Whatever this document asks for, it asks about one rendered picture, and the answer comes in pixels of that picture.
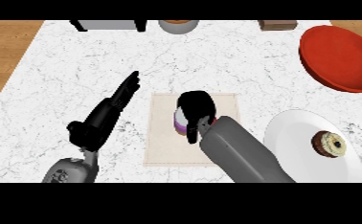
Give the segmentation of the grey pot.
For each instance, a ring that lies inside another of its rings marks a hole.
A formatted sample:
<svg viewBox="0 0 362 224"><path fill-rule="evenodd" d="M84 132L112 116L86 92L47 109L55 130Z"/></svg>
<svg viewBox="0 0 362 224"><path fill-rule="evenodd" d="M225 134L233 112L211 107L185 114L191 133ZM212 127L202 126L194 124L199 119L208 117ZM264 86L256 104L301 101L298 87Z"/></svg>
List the grey pot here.
<svg viewBox="0 0 362 224"><path fill-rule="evenodd" d="M197 23L199 23L197 20L190 20L183 23L171 23L171 22L166 22L165 20L157 21L157 25L160 29L168 34L187 34L196 28Z"/></svg>

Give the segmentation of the white plate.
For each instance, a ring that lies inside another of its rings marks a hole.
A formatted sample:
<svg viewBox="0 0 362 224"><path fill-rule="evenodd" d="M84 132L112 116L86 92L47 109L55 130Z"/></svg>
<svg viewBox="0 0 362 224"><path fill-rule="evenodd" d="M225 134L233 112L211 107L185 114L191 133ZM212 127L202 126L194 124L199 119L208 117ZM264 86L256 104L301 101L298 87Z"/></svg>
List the white plate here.
<svg viewBox="0 0 362 224"><path fill-rule="evenodd" d="M345 141L345 155L327 158L313 150L313 135L318 131L338 134ZM362 183L362 161L342 131L313 112L290 109L270 120L264 146L295 182Z"/></svg>

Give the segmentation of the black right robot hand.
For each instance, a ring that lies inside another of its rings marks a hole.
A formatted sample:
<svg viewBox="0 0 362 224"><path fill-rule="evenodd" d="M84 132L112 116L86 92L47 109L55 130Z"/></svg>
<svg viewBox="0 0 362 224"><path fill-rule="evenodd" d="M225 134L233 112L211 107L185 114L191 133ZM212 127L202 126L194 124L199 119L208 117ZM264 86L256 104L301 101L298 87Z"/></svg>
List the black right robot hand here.
<svg viewBox="0 0 362 224"><path fill-rule="evenodd" d="M187 91L180 94L177 107L181 110L185 125L185 139L190 144L197 140L197 122L206 119L205 125L214 123L215 106L209 94L202 90Z"/></svg>

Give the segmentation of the beige placemat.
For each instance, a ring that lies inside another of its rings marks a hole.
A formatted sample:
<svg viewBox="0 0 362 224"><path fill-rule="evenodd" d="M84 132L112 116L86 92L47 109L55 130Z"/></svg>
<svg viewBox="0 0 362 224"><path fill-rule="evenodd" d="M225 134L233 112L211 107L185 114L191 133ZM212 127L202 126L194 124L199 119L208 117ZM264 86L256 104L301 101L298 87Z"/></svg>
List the beige placemat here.
<svg viewBox="0 0 362 224"><path fill-rule="evenodd" d="M185 134L174 129L174 112L180 94L153 94L150 96L150 110L147 123L147 145L144 165L147 167L208 167L214 163L200 150L197 137L190 144ZM239 120L239 108L234 94L209 94L214 100L214 122L221 116Z"/></svg>

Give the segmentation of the brown wooden block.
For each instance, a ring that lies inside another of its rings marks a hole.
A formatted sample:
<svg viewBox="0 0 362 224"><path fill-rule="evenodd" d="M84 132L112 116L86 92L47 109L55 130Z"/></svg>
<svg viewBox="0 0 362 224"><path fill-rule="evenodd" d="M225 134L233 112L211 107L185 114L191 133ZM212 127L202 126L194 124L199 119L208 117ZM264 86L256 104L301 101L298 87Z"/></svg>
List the brown wooden block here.
<svg viewBox="0 0 362 224"><path fill-rule="evenodd" d="M261 31L289 31L296 27L295 20L259 20L258 26Z"/></svg>

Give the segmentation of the grey and black appliance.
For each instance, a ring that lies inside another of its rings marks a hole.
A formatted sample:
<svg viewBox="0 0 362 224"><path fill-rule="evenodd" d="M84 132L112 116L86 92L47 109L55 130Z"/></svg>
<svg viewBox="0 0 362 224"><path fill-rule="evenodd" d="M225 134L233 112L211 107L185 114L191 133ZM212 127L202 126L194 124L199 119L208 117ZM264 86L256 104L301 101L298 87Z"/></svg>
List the grey and black appliance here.
<svg viewBox="0 0 362 224"><path fill-rule="evenodd" d="M146 20L70 20L79 32L88 30L135 30L143 32L146 30Z"/></svg>

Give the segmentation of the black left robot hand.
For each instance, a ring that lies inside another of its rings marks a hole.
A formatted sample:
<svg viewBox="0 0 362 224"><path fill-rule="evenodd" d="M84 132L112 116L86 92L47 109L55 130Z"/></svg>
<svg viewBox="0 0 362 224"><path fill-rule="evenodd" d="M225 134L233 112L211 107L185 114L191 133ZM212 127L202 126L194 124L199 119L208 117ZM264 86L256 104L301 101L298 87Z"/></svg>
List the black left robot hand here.
<svg viewBox="0 0 362 224"><path fill-rule="evenodd" d="M117 86L112 96L104 98L92 108L82 122L69 122L70 143L94 152L103 146L115 128L119 113L140 88L138 72L134 71Z"/></svg>

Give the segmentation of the red bowl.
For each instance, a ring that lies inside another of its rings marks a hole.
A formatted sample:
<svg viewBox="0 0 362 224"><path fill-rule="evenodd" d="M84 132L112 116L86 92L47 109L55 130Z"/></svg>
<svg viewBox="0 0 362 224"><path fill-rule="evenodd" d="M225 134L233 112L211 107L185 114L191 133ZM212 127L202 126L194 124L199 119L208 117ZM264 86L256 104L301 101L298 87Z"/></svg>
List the red bowl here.
<svg viewBox="0 0 362 224"><path fill-rule="evenodd" d="M335 26L308 28L298 55L313 79L333 90L362 93L362 36Z"/></svg>

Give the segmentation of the brown frosted donut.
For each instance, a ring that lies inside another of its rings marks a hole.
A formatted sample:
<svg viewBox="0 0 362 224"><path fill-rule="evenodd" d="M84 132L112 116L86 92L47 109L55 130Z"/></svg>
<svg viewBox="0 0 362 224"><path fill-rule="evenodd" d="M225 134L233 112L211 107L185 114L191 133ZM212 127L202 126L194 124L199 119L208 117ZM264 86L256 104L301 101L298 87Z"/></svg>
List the brown frosted donut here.
<svg viewBox="0 0 362 224"><path fill-rule="evenodd" d="M345 141L342 137L329 132L317 131L311 138L314 152L327 158L338 158L345 155Z"/></svg>

